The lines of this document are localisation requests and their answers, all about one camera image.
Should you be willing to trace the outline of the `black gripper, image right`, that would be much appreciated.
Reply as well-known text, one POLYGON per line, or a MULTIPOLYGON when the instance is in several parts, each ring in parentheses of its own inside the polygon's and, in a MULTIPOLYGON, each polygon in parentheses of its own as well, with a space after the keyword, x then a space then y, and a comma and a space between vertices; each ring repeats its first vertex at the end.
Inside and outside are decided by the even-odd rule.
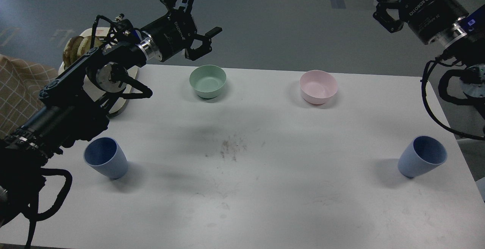
POLYGON ((469 12, 457 0, 376 0, 373 18, 388 32, 402 30, 404 22, 425 45, 469 12), (388 9, 398 9, 399 19, 388 9))

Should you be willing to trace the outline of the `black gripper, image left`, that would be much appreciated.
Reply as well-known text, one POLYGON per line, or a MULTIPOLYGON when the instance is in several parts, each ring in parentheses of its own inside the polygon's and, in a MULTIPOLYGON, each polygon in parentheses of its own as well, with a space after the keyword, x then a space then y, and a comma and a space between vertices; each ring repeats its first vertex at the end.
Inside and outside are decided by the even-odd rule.
POLYGON ((166 61, 185 50, 185 58, 191 61, 210 53, 212 38, 223 31, 214 27, 204 35, 197 34, 192 17, 195 0, 159 0, 168 10, 167 14, 141 28, 141 51, 147 60, 166 61), (194 40, 199 47, 193 49, 194 40))

